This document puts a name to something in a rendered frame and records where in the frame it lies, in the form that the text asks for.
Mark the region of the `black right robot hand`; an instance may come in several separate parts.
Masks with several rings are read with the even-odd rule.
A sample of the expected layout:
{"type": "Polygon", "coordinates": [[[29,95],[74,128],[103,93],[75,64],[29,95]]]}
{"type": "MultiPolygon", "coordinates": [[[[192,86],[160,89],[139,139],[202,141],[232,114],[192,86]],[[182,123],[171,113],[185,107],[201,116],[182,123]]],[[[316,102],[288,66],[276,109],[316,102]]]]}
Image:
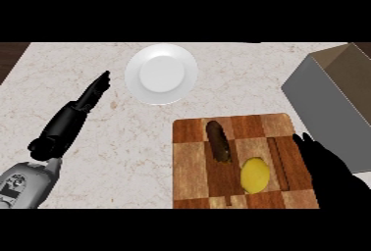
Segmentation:
{"type": "Polygon", "coordinates": [[[371,188],[356,177],[340,157],[307,133],[293,134],[312,177],[319,207],[324,210],[371,210],[371,188]]]}

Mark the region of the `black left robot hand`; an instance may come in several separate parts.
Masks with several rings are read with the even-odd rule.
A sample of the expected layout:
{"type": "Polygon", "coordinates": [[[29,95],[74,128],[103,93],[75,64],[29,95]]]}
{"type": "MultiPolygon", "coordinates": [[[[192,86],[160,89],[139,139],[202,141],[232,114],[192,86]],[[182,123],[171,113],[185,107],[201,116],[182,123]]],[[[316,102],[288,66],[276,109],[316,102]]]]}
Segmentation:
{"type": "Polygon", "coordinates": [[[38,138],[29,143],[31,157],[38,161],[61,158],[72,145],[87,115],[105,91],[109,89],[109,71],[105,71],[84,90],[80,98],[69,101],[52,117],[38,138]]]}

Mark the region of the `yellow lemon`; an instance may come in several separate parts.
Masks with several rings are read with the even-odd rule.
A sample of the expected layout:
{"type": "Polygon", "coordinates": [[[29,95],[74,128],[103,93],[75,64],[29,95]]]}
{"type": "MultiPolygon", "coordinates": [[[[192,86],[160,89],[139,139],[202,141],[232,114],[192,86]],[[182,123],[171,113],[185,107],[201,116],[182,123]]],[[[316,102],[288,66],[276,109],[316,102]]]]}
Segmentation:
{"type": "Polygon", "coordinates": [[[262,158],[253,157],[241,168],[241,185],[250,194],[263,191],[269,182],[269,166],[262,158]]]}

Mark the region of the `grey cardboard box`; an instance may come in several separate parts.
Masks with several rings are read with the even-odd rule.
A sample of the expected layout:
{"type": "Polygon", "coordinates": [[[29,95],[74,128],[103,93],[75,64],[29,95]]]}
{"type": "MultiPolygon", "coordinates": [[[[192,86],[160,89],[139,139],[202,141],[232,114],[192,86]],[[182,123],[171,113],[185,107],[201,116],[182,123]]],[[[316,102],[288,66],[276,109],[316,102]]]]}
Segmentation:
{"type": "Polygon", "coordinates": [[[310,53],[281,89],[313,139],[371,172],[371,42],[310,53]]]}

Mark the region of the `checkered wooden cutting board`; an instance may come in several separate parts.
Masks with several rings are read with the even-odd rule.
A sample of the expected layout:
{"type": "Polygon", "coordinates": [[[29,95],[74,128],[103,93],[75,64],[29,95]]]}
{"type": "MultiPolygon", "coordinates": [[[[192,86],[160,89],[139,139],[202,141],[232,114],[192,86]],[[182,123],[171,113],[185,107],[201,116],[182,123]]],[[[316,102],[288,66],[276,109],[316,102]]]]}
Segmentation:
{"type": "Polygon", "coordinates": [[[232,160],[213,157],[205,126],[211,120],[173,122],[173,206],[199,208],[318,208],[312,178],[293,141],[287,114],[219,117],[232,160]],[[269,167],[263,191],[248,193],[241,185],[241,168],[259,157],[269,167]]]}

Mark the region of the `white round plate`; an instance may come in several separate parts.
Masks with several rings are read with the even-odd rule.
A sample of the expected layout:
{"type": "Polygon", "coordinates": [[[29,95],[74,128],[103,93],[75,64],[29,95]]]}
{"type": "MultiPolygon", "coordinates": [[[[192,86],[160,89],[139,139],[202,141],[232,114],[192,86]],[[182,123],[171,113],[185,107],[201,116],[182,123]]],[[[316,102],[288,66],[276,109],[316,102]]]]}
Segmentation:
{"type": "Polygon", "coordinates": [[[167,105],[186,97],[196,83],[198,65],[182,46],[160,43],[130,58],[124,82],[136,99],[149,105],[167,105]]]}

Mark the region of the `dark brown oblong vegetable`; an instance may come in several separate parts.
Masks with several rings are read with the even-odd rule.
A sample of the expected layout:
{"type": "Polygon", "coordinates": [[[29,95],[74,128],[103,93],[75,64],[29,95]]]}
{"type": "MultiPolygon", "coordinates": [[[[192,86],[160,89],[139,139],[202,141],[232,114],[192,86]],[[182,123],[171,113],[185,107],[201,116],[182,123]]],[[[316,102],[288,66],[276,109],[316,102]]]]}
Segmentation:
{"type": "Polygon", "coordinates": [[[205,125],[205,132],[214,160],[220,163],[230,163],[230,147],[222,125],[210,121],[205,125]]]}

